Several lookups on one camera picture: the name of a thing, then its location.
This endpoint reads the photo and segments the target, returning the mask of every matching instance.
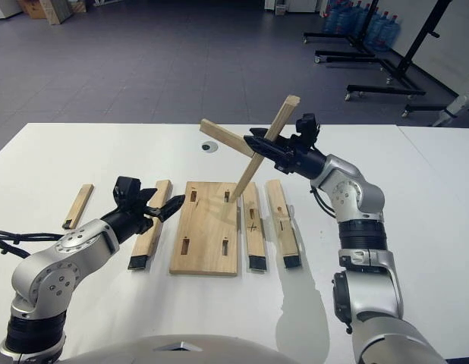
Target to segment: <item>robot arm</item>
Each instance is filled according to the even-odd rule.
[[[140,190],[140,181],[119,177],[113,190],[117,208],[64,235],[54,246],[25,258],[12,275],[16,295],[7,337],[0,346],[3,363],[53,363],[65,343],[66,311],[77,285],[100,269],[133,234],[164,221],[180,209],[184,195],[160,209],[146,203],[156,189]]]
[[[308,178],[314,190],[324,191],[331,200],[341,241],[339,265],[345,268],[334,275],[334,310],[352,334],[356,363],[445,363],[402,319],[403,300],[386,244],[381,189],[366,182],[352,164],[316,149],[319,125],[313,114],[297,121],[300,135],[290,139],[279,136],[270,142],[263,138],[266,130],[251,131],[253,136],[244,139],[254,152],[272,159],[286,174]]]

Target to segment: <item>black rubber tip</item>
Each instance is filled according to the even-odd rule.
[[[66,220],[64,222],[64,224],[62,225],[62,228],[65,229],[65,230],[71,229],[71,222],[73,222],[71,219]]]
[[[149,259],[149,256],[132,256],[130,257],[130,263],[128,264],[128,269],[137,271],[140,269],[145,269],[146,261]]]
[[[295,268],[301,266],[300,256],[284,256],[283,262],[285,263],[286,268]]]
[[[264,256],[248,256],[250,259],[250,269],[256,271],[266,271],[266,258]]]

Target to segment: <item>black metal stand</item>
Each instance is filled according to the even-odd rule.
[[[404,107],[402,118],[406,118],[411,112],[414,111],[441,111],[445,109],[447,105],[444,104],[407,104]]]
[[[412,43],[410,49],[408,49],[407,54],[400,61],[398,66],[395,66],[390,60],[384,58],[376,57],[366,57],[366,58],[354,58],[354,57],[327,57],[327,62],[357,62],[357,63],[379,63],[382,70],[386,70],[389,73],[388,78],[386,79],[386,84],[390,84],[393,80],[397,80],[402,87],[380,87],[380,86],[363,86],[363,85],[348,85],[346,90],[345,100],[348,101],[351,98],[351,93],[359,92],[359,95],[362,96],[363,93],[391,93],[396,95],[408,95],[408,98],[411,99],[413,95],[425,95],[425,91],[415,84],[407,75],[407,69],[412,64],[411,60],[414,57],[417,50],[420,48],[423,40],[430,34],[439,38],[440,35],[435,33],[435,27],[439,23],[440,19],[445,13],[445,10],[449,6],[452,0],[437,0],[437,3],[433,7],[433,10],[430,12],[427,21],[422,26],[422,29]]]
[[[357,38],[354,38],[350,35],[342,34],[325,34],[325,33],[304,33],[304,43],[308,43],[309,37],[315,38],[336,38],[336,39],[346,39],[349,42],[349,45],[355,47],[357,52],[336,52],[336,51],[325,51],[316,49],[314,52],[314,62],[319,63],[321,56],[336,56],[336,57],[374,57],[374,54],[366,48],[363,44],[364,37],[366,36],[366,31],[370,25],[371,18],[373,17],[374,12],[376,11],[376,6],[378,5],[379,0],[373,0],[371,2],[370,10],[364,19],[364,25],[361,28],[361,31],[357,35]]]

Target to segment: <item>wooden board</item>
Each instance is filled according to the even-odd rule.
[[[298,96],[287,96],[287,99],[283,102],[275,119],[273,119],[272,125],[270,125],[270,128],[266,132],[266,139],[273,141],[277,138],[300,101],[301,99]],[[255,175],[258,167],[262,164],[263,159],[264,157],[258,153],[253,155],[250,164],[247,166],[247,169],[244,170],[240,181],[236,185],[231,201],[235,201],[243,193],[244,189],[250,183],[251,178]]]
[[[250,268],[265,271],[266,256],[257,186],[250,182],[243,192],[244,225]]]
[[[242,136],[226,130],[224,127],[220,127],[207,119],[201,120],[199,130],[226,146],[230,146],[234,150],[239,151],[239,153],[243,153],[250,158],[253,157],[253,150],[251,150],[250,146],[248,146]]]
[[[167,201],[172,189],[171,181],[158,181],[156,189],[157,192],[150,199],[149,206],[159,208]],[[162,222],[158,218],[151,219],[153,220],[153,226],[145,233],[137,236],[128,269],[145,269],[148,258],[156,251],[156,244],[162,231]]]
[[[62,225],[63,229],[74,229],[77,226],[78,221],[83,214],[83,210],[88,202],[88,199],[93,192],[94,186],[92,184],[84,184],[80,192],[77,194],[76,199],[69,210],[68,216],[66,216],[65,222]]]
[[[170,272],[174,275],[238,273],[236,184],[187,182]]]
[[[297,241],[294,230],[291,226],[290,215],[288,214],[287,202],[283,194],[280,180],[269,180],[266,183],[270,212],[273,218],[277,241],[280,246],[280,253],[286,268],[293,268],[301,264]]]
[[[58,25],[68,19],[73,11],[68,0],[40,0],[50,25]]]

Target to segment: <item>black cable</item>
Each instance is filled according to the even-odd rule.
[[[37,241],[57,241],[62,238],[60,234],[37,233],[37,234],[13,234],[7,231],[0,230],[0,249],[2,254],[14,254],[21,258],[27,258],[30,254],[23,249],[16,246],[7,244],[6,241],[11,241],[14,245],[18,245],[23,241],[37,242]]]
[[[322,197],[319,195],[319,193],[317,192],[317,190],[311,190],[310,191],[313,196],[316,198],[316,201],[317,201],[317,205],[319,205],[319,207],[327,214],[329,215],[331,218],[335,218],[335,214],[334,214],[334,209],[330,206],[328,206],[324,200],[322,199]]]

